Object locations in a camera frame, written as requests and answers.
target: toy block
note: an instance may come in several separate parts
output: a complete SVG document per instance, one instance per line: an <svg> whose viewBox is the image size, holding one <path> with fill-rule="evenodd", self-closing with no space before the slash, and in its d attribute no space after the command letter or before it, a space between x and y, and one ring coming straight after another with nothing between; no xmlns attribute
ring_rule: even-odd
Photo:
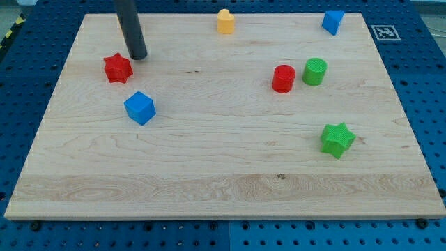
<svg viewBox="0 0 446 251"><path fill-rule="evenodd" d="M327 71L327 62L323 59L312 58L308 59L305 64L302 80L305 84L317 86L322 83L323 76Z"/></svg>
<svg viewBox="0 0 446 251"><path fill-rule="evenodd" d="M222 9L217 14L217 31L220 34L232 34L235 29L236 19L229 10Z"/></svg>
<svg viewBox="0 0 446 251"><path fill-rule="evenodd" d="M105 74L110 83L121 82L126 83L127 78L133 74L130 60L123 58L119 53L114 56L104 58Z"/></svg>
<svg viewBox="0 0 446 251"><path fill-rule="evenodd" d="M326 11L323 17L322 27L335 36L339 30L339 26L341 26L344 13L345 12L341 10Z"/></svg>
<svg viewBox="0 0 446 251"><path fill-rule="evenodd" d="M287 93L293 88L295 70L288 65L277 66L274 69L272 88L278 93Z"/></svg>
<svg viewBox="0 0 446 251"><path fill-rule="evenodd" d="M127 99L124 106L128 116L141 126L156 115L153 100L141 91L137 91Z"/></svg>
<svg viewBox="0 0 446 251"><path fill-rule="evenodd" d="M355 141L356 135L348 130L345 123L339 125L325 125L321 141L323 142L321 152L329 153L339 159L345 150L348 150Z"/></svg>

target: blue perforated table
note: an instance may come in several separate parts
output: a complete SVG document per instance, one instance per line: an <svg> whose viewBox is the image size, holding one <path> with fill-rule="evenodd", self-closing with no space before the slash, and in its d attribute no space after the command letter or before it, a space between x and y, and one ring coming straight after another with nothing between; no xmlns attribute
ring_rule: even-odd
<svg viewBox="0 0 446 251"><path fill-rule="evenodd" d="M446 188L446 59L411 3L399 1L137 1L141 13L362 13L437 186ZM85 13L111 0L44 0L0 65L0 210L8 204ZM9 222L0 250L446 249L446 220Z"/></svg>

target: black cylindrical rod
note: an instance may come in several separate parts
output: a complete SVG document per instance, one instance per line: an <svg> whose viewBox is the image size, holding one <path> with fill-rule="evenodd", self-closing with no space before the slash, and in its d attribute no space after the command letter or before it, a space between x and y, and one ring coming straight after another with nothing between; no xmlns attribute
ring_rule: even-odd
<svg viewBox="0 0 446 251"><path fill-rule="evenodd" d="M134 60L145 58L147 48L134 0L114 0L114 6L130 57Z"/></svg>

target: yellow black caution tape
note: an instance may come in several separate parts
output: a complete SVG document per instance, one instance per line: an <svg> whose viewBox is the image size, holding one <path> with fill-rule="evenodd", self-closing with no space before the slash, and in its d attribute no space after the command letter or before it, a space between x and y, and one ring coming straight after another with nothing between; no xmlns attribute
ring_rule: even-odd
<svg viewBox="0 0 446 251"><path fill-rule="evenodd" d="M0 63L3 61L3 58L6 55L6 52L8 52L10 46L13 44L14 39L19 34L20 29L22 29L25 21L26 20L24 18L23 13L20 14L19 17L15 20L11 29L9 29L9 31L6 32L5 37L0 42Z"/></svg>

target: yellow arch block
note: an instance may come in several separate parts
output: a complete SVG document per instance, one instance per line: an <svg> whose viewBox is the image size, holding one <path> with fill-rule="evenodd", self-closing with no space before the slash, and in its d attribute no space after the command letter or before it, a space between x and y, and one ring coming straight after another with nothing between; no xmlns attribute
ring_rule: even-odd
<svg viewBox="0 0 446 251"><path fill-rule="evenodd" d="M222 9L217 14L217 31L220 34L232 34L235 29L236 19L229 10Z"/></svg>

